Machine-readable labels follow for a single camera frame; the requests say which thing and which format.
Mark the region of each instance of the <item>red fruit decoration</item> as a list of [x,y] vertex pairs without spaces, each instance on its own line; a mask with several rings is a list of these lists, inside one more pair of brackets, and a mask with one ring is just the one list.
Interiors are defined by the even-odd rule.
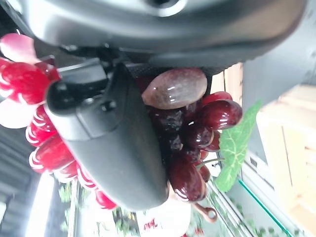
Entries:
[[226,129],[239,123],[242,117],[240,105],[232,100],[217,100],[205,105],[198,121],[208,129]]
[[77,164],[77,174],[78,174],[78,180],[80,184],[87,190],[95,190],[97,186],[92,181],[91,175],[88,174],[86,169],[79,164]]
[[207,105],[208,103],[216,100],[233,100],[232,96],[225,92],[225,91],[218,91],[208,96],[205,96],[202,100],[203,106]]
[[207,151],[207,152],[217,152],[220,150],[219,147],[219,139],[221,137],[221,133],[217,130],[214,130],[214,138],[211,141],[211,143],[207,146],[204,147],[203,150]]
[[169,180],[178,198],[186,202],[201,201],[206,196],[206,184],[194,164],[176,158],[168,169]]
[[191,122],[181,131],[181,139],[185,145],[192,148],[207,147],[214,137],[214,133],[199,122]]
[[39,62],[35,63],[35,66],[37,66],[50,81],[57,81],[60,80],[60,76],[58,74],[57,69],[46,62]]
[[117,205],[112,202],[101,190],[95,190],[96,201],[102,209],[113,210]]
[[201,153],[201,160],[205,160],[208,156],[208,152],[201,150],[200,153]]
[[45,141],[31,156],[35,156],[34,159],[50,172],[74,161],[73,155],[58,134]]
[[27,63],[11,63],[1,75],[0,88],[12,90],[8,98],[29,105],[42,102],[51,83],[38,67]]

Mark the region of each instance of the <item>red grape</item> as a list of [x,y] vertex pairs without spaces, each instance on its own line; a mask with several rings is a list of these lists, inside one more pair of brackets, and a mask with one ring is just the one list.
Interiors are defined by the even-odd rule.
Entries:
[[185,145],[192,148],[207,147],[213,139],[213,131],[209,131],[198,122],[191,122],[181,131],[181,139]]
[[199,148],[182,148],[181,152],[177,154],[179,158],[184,158],[187,161],[193,163],[201,159],[201,152]]
[[178,132],[183,124],[184,113],[181,109],[159,110],[149,107],[149,117],[158,133]]
[[203,150],[208,152],[216,152],[220,150],[219,147],[219,139],[220,139],[221,133],[217,130],[214,130],[214,138],[212,142],[207,146],[204,147]]
[[50,81],[60,80],[58,71],[53,65],[50,65],[45,62],[39,62],[39,63],[35,63],[35,66],[37,66],[47,76],[47,78]]
[[201,201],[206,196],[206,184],[194,164],[185,159],[174,159],[168,169],[174,192],[182,201]]
[[35,150],[35,161],[48,171],[54,171],[73,162],[74,157],[61,137],[56,134]]
[[53,122],[48,117],[47,113],[45,112],[44,105],[40,105],[37,107],[32,123],[38,127],[40,130],[46,132],[53,132],[56,131]]
[[95,195],[96,201],[101,205],[102,209],[112,210],[117,207],[117,205],[112,202],[101,190],[96,189]]
[[0,88],[13,92],[8,98],[27,104],[37,104],[45,99],[50,80],[34,65],[12,63],[2,70]]
[[35,126],[34,123],[31,123],[25,130],[25,137],[32,146],[38,147],[56,133],[57,131],[49,132],[41,130],[39,127]]
[[197,119],[209,129],[226,129],[239,123],[242,108],[232,100],[217,100],[208,103],[199,112]]
[[206,157],[208,156],[208,152],[201,150],[200,153],[201,153],[201,160],[205,160]]
[[195,101],[192,104],[189,104],[186,107],[183,107],[185,122],[186,123],[192,122],[195,119],[197,112],[201,108],[202,108],[202,99],[199,99],[198,101]]
[[203,98],[203,106],[215,100],[233,100],[232,96],[225,91],[218,91]]

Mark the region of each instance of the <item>green leaf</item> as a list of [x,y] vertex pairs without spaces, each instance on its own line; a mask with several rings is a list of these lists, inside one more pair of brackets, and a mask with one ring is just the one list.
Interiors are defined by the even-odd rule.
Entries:
[[217,188],[222,192],[229,191],[235,183],[241,165],[245,160],[248,141],[260,108],[261,101],[258,101],[243,115],[240,124],[223,130],[219,146],[225,159],[223,161],[224,167],[215,180]]

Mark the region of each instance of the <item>plastic fruit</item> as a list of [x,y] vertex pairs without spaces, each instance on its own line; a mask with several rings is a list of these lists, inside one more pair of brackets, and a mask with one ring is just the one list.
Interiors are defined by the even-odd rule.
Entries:
[[181,139],[183,143],[192,148],[207,147],[213,137],[213,131],[209,131],[199,122],[191,122],[181,130]]
[[240,105],[232,100],[217,100],[205,105],[197,118],[209,129],[219,130],[235,126],[242,117]]
[[58,74],[57,69],[46,62],[39,62],[35,63],[35,66],[37,66],[50,81],[57,81],[60,80],[60,76]]
[[40,146],[55,134],[57,134],[57,131],[48,132],[41,130],[39,127],[35,126],[33,122],[25,130],[26,140],[35,147]]
[[65,167],[75,160],[58,134],[38,147],[34,155],[38,163],[42,164],[48,171]]
[[156,77],[142,94],[146,105],[162,110],[178,109],[199,100],[207,79],[198,68],[172,69]]
[[233,100],[232,96],[225,91],[218,91],[208,96],[205,96],[202,100],[203,106],[216,100]]
[[152,124],[159,133],[178,132],[183,124],[184,112],[181,109],[159,110],[149,107],[148,111]]
[[37,104],[44,100],[50,80],[34,65],[12,63],[2,70],[0,88],[13,92],[8,98],[22,104]]
[[206,196],[206,184],[196,167],[185,159],[176,158],[168,169],[169,180],[182,201],[201,201]]
[[100,204],[102,209],[112,210],[117,207],[117,205],[112,202],[101,190],[97,189],[95,191],[96,201]]
[[211,143],[207,146],[204,147],[203,150],[207,152],[216,152],[220,150],[219,147],[219,139],[220,139],[221,133],[217,130],[214,130],[214,138],[211,141]]
[[201,153],[201,160],[205,160],[208,156],[208,152],[201,150],[200,153]]
[[32,123],[38,127],[40,130],[46,131],[46,132],[53,132],[56,131],[55,126],[53,125],[53,122],[48,117],[44,105],[40,105],[37,107],[34,117],[32,120]]

